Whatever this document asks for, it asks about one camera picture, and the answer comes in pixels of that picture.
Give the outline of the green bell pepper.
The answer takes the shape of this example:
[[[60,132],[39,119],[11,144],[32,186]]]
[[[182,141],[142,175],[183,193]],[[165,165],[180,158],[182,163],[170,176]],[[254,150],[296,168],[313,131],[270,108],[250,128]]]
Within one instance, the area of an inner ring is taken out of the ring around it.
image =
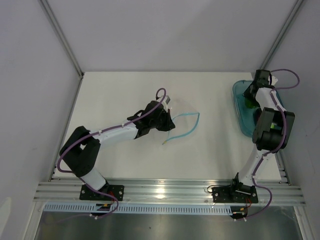
[[[255,109],[257,107],[254,102],[252,102],[251,100],[249,100],[247,98],[244,99],[244,104],[245,104],[245,107],[248,109]]]

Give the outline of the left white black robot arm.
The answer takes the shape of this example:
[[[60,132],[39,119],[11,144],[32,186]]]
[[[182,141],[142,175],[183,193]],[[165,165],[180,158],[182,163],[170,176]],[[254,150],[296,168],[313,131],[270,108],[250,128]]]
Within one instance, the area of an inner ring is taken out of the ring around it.
[[[77,127],[60,150],[58,161],[64,161],[69,172],[87,184],[97,200],[105,199],[109,193],[109,184],[95,168],[100,149],[141,138],[152,129],[160,132],[174,129],[176,126],[171,118],[169,102],[168,96],[162,102],[159,99],[153,100],[145,109],[128,117],[123,124],[105,130],[93,132],[84,126]]]

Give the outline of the clear zip top bag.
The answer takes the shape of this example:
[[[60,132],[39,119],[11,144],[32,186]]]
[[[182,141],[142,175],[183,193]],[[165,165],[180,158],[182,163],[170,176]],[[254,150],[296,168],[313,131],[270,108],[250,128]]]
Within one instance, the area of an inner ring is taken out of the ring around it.
[[[173,98],[168,104],[168,110],[175,128],[166,132],[155,131],[154,140],[162,146],[186,140],[196,130],[200,120],[200,112],[186,99]]]

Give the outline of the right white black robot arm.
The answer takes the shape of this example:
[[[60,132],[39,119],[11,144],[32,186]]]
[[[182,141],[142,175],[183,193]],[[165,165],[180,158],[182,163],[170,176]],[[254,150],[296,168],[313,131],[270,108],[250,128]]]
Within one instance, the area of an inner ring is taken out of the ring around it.
[[[256,202],[259,175],[268,160],[289,141],[295,114],[283,107],[276,83],[271,71],[258,69],[253,81],[238,81],[232,87],[240,129],[253,143],[247,162],[228,189],[228,196],[234,202],[246,198]]]

